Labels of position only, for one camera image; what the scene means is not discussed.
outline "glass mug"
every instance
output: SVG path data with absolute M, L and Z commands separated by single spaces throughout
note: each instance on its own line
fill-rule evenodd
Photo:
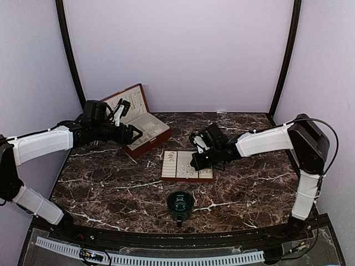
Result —
M 171 217 L 178 227 L 182 222 L 189 219 L 194 207 L 194 197 L 186 191 L 175 191 L 166 200 Z

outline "black frame pole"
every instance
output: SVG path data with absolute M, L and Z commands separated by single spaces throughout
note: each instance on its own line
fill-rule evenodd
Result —
M 79 79 L 77 65 L 74 60 L 74 54 L 72 50 L 72 45 L 70 43 L 69 31 L 67 20 L 65 18 L 64 3 L 63 0 L 55 0 L 55 5 L 57 6 L 57 14 L 60 26 L 60 32 L 62 33 L 62 39 L 64 44 L 65 53 L 67 55 L 67 60 L 74 81 L 75 90 L 77 91 L 78 98 L 82 108 L 84 108 L 86 98 L 84 95 L 83 87 Z
M 291 18 L 290 32 L 288 33 L 288 40 L 286 45 L 285 56 L 283 57 L 282 67 L 280 71 L 280 76 L 278 77 L 278 82 L 276 85 L 275 94 L 272 99 L 271 107 L 268 112 L 269 116 L 273 119 L 278 102 L 282 94 L 283 86 L 285 85 L 285 80 L 288 72 L 288 67 L 290 66 L 290 61 L 292 57 L 293 46 L 295 44 L 298 20 L 300 18 L 302 0 L 295 0 L 293 3 L 293 12 Z

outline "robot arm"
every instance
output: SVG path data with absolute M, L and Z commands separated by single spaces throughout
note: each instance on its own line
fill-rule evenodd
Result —
M 53 202 L 24 184 L 17 175 L 17 166 L 34 158 L 56 151 L 81 147 L 95 140 L 113 140 L 132 144 L 143 133 L 132 125 L 119 122 L 129 110 L 127 101 L 120 101 L 115 111 L 106 116 L 108 105 L 101 101 L 87 101 L 84 112 L 75 121 L 62 121 L 52 129 L 20 137 L 0 135 L 0 198 L 16 203 L 49 223 L 58 225 L 66 216 Z
M 298 115 L 296 120 L 307 120 L 307 115 Z M 320 186 L 324 165 L 329 150 L 329 139 L 312 121 L 298 121 L 261 131 L 250 131 L 229 140 L 212 124 L 190 141 L 198 152 L 192 155 L 191 166 L 195 170 L 213 166 L 219 162 L 231 162 L 244 157 L 277 150 L 294 150 L 300 168 L 292 217 L 308 218 Z

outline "marble tabletop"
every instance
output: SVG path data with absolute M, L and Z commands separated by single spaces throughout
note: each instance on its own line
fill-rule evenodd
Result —
M 75 223 L 139 233 L 216 233 L 287 222 L 298 178 L 284 151 L 269 152 L 214 170 L 214 183 L 160 180 L 165 150 L 194 151 L 191 132 L 218 123 L 229 137 L 270 126 L 265 114 L 154 114 L 173 131 L 170 140 L 133 160 L 114 142 L 72 151 L 52 200 Z M 167 196 L 184 190 L 195 198 L 181 228 L 168 213 Z

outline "white wall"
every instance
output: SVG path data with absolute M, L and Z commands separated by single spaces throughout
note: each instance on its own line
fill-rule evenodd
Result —
M 303 2 L 295 50 L 275 117 L 281 123 L 305 112 L 328 121 L 339 134 L 339 156 L 324 180 L 318 207 L 329 214 L 347 265 L 355 265 L 354 14 L 352 0 Z
M 88 99 L 143 83 L 152 111 L 268 112 L 292 0 L 66 0 Z
M 54 0 L 0 1 L 0 95 L 4 136 L 46 129 L 80 113 Z M 65 156 L 28 162 L 19 176 L 48 197 Z M 0 207 L 0 265 L 17 265 L 30 222 L 15 204 Z

